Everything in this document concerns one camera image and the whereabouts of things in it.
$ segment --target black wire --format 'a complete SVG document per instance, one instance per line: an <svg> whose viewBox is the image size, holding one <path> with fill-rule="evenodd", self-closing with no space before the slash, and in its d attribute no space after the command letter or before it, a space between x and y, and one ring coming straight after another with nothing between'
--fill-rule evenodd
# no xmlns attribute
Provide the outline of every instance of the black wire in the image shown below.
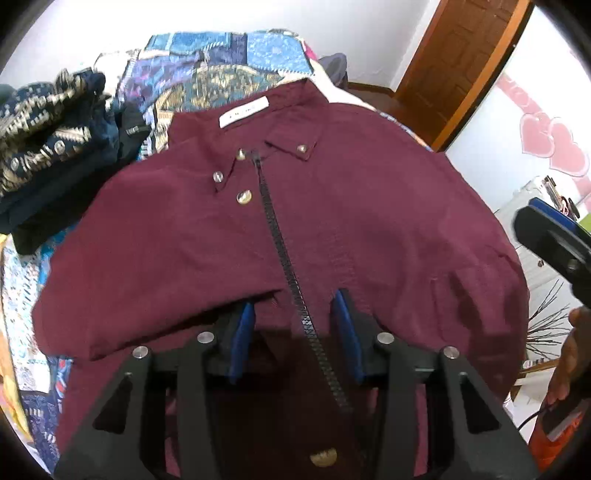
<svg viewBox="0 0 591 480"><path fill-rule="evenodd" d="M525 427L525 425L527 425L529 423L530 420L536 418L540 413L544 413L549 408L550 408L550 405L546 405L546 406L542 407L541 409L539 409L537 412L532 413L532 415L530 415L529 417L527 417L523 421L523 423L521 425L519 425L519 427L517 427L517 430L521 430L523 427Z"/></svg>

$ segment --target white clothing tag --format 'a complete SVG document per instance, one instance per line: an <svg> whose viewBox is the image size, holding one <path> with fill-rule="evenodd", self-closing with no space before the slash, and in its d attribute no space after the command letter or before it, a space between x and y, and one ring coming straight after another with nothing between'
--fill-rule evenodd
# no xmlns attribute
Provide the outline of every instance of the white clothing tag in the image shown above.
<svg viewBox="0 0 591 480"><path fill-rule="evenodd" d="M260 112L268 106L269 100L267 100L267 97L261 97L245 105L237 106L232 110L228 110L220 117L220 128L227 127L231 123L242 120L243 118L246 118L247 116L250 116L254 113Z"/></svg>

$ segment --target wooden door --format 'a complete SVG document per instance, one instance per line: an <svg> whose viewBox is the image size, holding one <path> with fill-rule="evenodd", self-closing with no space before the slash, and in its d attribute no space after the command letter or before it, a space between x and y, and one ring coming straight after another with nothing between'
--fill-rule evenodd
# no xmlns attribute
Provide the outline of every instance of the wooden door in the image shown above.
<svg viewBox="0 0 591 480"><path fill-rule="evenodd" d="M528 0L441 0L396 92L396 98L412 112L408 126L428 144L434 144L484 69L490 67L491 57L518 4L527 3ZM513 23L519 26L521 20Z"/></svg>

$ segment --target gray fabric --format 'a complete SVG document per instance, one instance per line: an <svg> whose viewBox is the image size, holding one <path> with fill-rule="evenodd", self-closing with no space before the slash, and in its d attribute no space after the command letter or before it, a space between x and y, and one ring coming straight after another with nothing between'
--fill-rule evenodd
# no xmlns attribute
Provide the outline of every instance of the gray fabric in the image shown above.
<svg viewBox="0 0 591 480"><path fill-rule="evenodd" d="M12 88L10 85L0 83L0 103L6 102L6 100L8 100L8 97L10 97L13 92L14 88Z"/></svg>
<svg viewBox="0 0 591 480"><path fill-rule="evenodd" d="M347 57L344 53L335 53L318 60L326 71L332 83L339 85L347 75Z"/></svg>

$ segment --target white wall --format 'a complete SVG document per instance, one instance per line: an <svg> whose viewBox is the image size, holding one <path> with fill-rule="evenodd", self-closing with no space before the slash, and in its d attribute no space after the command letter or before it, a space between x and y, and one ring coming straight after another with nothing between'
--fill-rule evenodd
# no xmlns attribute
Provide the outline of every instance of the white wall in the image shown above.
<svg viewBox="0 0 591 480"><path fill-rule="evenodd" d="M29 30L1 83L53 80L99 53L145 46L169 31L288 28L318 56L343 52L349 79L390 86L433 0L55 0Z"/></svg>
<svg viewBox="0 0 591 480"><path fill-rule="evenodd" d="M577 177L556 170L555 160L524 153L525 112L518 104L524 99L527 103L527 98L548 118L560 119L556 121L568 127L587 160L591 153L591 80L569 45L538 9L504 73L521 89L521 100L511 99L497 83L447 150L450 161L492 210L502 207L533 177L548 174L562 195L575 202L583 200L585 193L576 186ZM584 202L580 210L585 212Z"/></svg>
<svg viewBox="0 0 591 480"><path fill-rule="evenodd" d="M423 11L423 16L418 21L414 35L408 44L407 51L404 53L404 56L402 57L402 60L400 61L400 64L394 73L394 78L390 82L390 88L394 92L398 89L400 83L402 82L402 78L404 78L404 74L413 60L413 57L418 50L418 46L421 44L421 40L423 39L425 32L427 31L427 28L433 19L433 15L435 15L435 10L437 10L440 1L441 0L428 0L428 3Z"/></svg>

